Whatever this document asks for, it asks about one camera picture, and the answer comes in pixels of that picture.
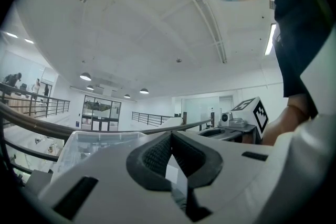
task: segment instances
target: equipment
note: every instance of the equipment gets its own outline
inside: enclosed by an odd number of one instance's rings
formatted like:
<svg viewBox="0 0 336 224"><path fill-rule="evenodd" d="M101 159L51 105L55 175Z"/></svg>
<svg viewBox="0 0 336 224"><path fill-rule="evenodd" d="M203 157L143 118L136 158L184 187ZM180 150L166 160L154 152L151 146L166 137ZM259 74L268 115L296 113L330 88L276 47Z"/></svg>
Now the equipment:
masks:
<svg viewBox="0 0 336 224"><path fill-rule="evenodd" d="M252 220L277 182L289 142L290 135L278 141L283 149L279 152L188 131L147 135L97 151L61 175L40 199L74 223ZM171 155L188 178L185 212L164 177ZM230 216L233 208L236 212Z"/></svg>
<svg viewBox="0 0 336 224"><path fill-rule="evenodd" d="M260 144L267 123L268 116L263 103L260 97L255 97L223 113L217 128L204 130L199 135L217 140L241 142L244 134L251 134L253 144Z"/></svg>

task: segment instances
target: fluorescent light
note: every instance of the fluorescent light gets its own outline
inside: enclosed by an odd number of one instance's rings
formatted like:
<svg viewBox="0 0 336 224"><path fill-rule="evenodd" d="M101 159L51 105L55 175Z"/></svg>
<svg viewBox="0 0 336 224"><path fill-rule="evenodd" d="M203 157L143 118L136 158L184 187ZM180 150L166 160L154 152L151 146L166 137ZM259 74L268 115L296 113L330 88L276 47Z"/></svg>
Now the fluorescent light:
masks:
<svg viewBox="0 0 336 224"><path fill-rule="evenodd" d="M79 76L81 79L91 81L91 76L89 73L84 72L82 75Z"/></svg>
<svg viewBox="0 0 336 224"><path fill-rule="evenodd" d="M32 42L32 41L29 40L29 39L25 39L25 41L27 41L28 43L34 44L34 42Z"/></svg>
<svg viewBox="0 0 336 224"><path fill-rule="evenodd" d="M140 90L140 93L143 93L143 94L149 94L149 91L146 89L146 88L142 88Z"/></svg>
<svg viewBox="0 0 336 224"><path fill-rule="evenodd" d="M271 32L269 34L269 39L268 39L268 44L267 44L267 48L265 51L265 55L269 55L271 53L272 47L273 47L273 36L274 36L274 31L276 28L276 24L272 24L271 25Z"/></svg>
<svg viewBox="0 0 336 224"><path fill-rule="evenodd" d="M13 35L13 34L11 34L11 33L6 32L6 34L8 34L8 35L11 36L11 37L15 37L15 38L17 38L16 35Z"/></svg>

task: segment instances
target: white plastic cover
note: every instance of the white plastic cover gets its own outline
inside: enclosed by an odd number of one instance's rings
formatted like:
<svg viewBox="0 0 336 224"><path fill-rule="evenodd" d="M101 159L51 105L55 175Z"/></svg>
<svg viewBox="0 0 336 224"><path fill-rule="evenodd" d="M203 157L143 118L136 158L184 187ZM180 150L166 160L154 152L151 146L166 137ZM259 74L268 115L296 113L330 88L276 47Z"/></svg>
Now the white plastic cover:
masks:
<svg viewBox="0 0 336 224"><path fill-rule="evenodd" d="M74 131L65 144L55 166L51 182L96 151L146 136L139 132L92 133Z"/></svg>

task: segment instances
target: handrail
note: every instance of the handrail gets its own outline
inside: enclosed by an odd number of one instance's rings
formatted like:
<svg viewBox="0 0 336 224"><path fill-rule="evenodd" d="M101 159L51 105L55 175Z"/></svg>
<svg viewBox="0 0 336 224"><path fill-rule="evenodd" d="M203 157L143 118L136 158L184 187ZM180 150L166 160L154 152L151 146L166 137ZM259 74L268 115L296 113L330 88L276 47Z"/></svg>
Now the handrail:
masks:
<svg viewBox="0 0 336 224"><path fill-rule="evenodd" d="M24 95L33 95L33 96L41 97L41 98L49 98L49 99L58 100L58 101L70 102L69 100L57 99L57 98L48 97L48 96L33 93L33 92L28 92L28 91L25 91L25 90L20 90L18 88L15 88L15 87L12 87L12 86L9 86L9 85L6 85L6 84L3 84L3 83L0 82L0 89L1 88L8 89L12 92L20 92L20 93L23 93Z"/></svg>
<svg viewBox="0 0 336 224"><path fill-rule="evenodd" d="M160 125L162 125L162 123L166 122L170 118L173 117L132 111L132 120L155 127L159 127Z"/></svg>
<svg viewBox="0 0 336 224"><path fill-rule="evenodd" d="M144 114L144 115L149 115L149 116L158 116L158 117L164 117L164 118L173 118L172 116L155 115L155 114L141 113L141 112L135 112L135 111L132 111L132 113Z"/></svg>
<svg viewBox="0 0 336 224"><path fill-rule="evenodd" d="M10 164L12 165L13 168L18 169L18 170L20 170L22 172L25 172L26 174L32 174L32 172L33 172L32 170L30 170L30 169L28 169L26 167L23 167L21 165L18 165L18 164L14 163L14 162L10 162Z"/></svg>
<svg viewBox="0 0 336 224"><path fill-rule="evenodd" d="M7 103L9 107L21 111L22 114L29 114L29 116L33 118L47 117L69 111L70 101L68 100L57 99L25 90L20 90L3 83L0 83L0 90L2 90L2 103ZM15 97L15 95L13 96L12 93L18 93L19 96L24 94L26 97L29 95L30 97L22 98L20 96L20 98L18 98ZM14 100L19 100L20 103L11 103Z"/></svg>
<svg viewBox="0 0 336 224"><path fill-rule="evenodd" d="M35 118L31 118L29 116L26 116L24 114L21 114L10 107L6 106L5 104L0 102L0 114L2 115L0 119L2 118L15 123L16 125L33 131L35 133L39 133L42 135L47 135L50 137L54 138L59 138L67 141L69 136L72 134L73 131L77 131L78 129L74 129L71 127L66 127L54 123L49 123L45 121L40 121ZM205 121L200 121L200 122L195 122L195 123L190 123L190 124L185 124L185 125L178 125L178 126L173 126L173 127L166 127L166 128L160 128L160 129L151 129L151 130L139 130L138 132L144 133L144 134L154 134L154 133L160 133L160 132L166 132L166 131L185 131L187 129L196 127L196 126L201 126L202 124L210 122L212 119L208 119ZM119 131L112 131L112 132L107 132L107 131L91 131L92 133L129 133L129 132L136 132L136 131L124 131L124 132L119 132ZM8 146L23 152L25 154L31 155L33 157L41 158L41 159L46 159L52 162L57 162L58 161L58 156L53 156L50 154L45 154L37 151L33 151L31 149L22 147L14 142L11 142L3 137L3 141L5 144ZM28 168L22 167L18 164L15 164L14 162L10 162L11 166L13 168L16 168L18 170L21 170L22 172L31 174L32 171Z"/></svg>
<svg viewBox="0 0 336 224"><path fill-rule="evenodd" d="M31 118L29 116L23 115L10 107L6 106L5 104L2 104L0 102L0 113L3 115L3 118L24 128L27 130L30 130L32 132L50 136L53 138L59 138L63 140L67 140L71 133L73 131L80 131L80 129L75 129L67 126L58 125L55 123L40 121L35 118ZM138 131L90 131L90 130L84 130L86 132L92 132L92 133L131 133L131 132L141 132L144 134L154 134L154 133L160 133L165 131L181 131L190 129L196 126L199 126L201 124L205 124L207 122L210 122L211 119L200 121L200 122L194 122L186 125L178 125L173 127L166 127L166 128L159 128L159 129L151 129L151 130L138 130Z"/></svg>
<svg viewBox="0 0 336 224"><path fill-rule="evenodd" d="M45 153L42 153L42 152L33 151L33 150L30 150L26 147L22 147L18 144L15 144L15 143L7 140L7 139L5 139L5 143L8 146L14 148L15 150L20 151L20 152L25 153L25 154L28 154L30 156L41 158L41 159L46 159L47 161L52 161L52 162L57 162L58 161L58 156L53 156L53 155L50 155L50 154L45 154Z"/></svg>

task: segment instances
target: white device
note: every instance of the white device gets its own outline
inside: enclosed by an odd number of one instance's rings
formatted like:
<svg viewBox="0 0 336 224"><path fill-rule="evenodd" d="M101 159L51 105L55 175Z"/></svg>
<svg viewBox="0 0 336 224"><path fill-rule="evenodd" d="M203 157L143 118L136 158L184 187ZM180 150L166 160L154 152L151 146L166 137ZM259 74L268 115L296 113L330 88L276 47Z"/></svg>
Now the white device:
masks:
<svg viewBox="0 0 336 224"><path fill-rule="evenodd" d="M260 97L245 100L234 107L231 111L223 113L220 117L219 126L222 127L245 127L256 126L260 138L264 135L268 123L268 115Z"/></svg>

